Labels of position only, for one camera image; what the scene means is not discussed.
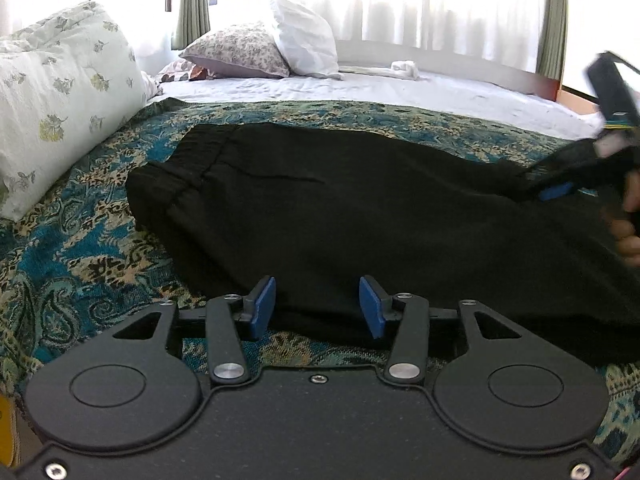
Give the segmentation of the person right hand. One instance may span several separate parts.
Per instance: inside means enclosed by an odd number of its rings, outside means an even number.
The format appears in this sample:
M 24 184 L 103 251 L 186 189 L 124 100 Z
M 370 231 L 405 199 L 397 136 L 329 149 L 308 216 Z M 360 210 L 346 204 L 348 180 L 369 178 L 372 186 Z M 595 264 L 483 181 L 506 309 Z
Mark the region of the person right hand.
M 640 260 L 639 231 L 630 221 L 630 215 L 639 210 L 640 182 L 639 171 L 627 174 L 625 194 L 618 207 L 608 205 L 603 209 L 603 218 L 608 226 L 618 254 L 631 268 L 638 268 Z

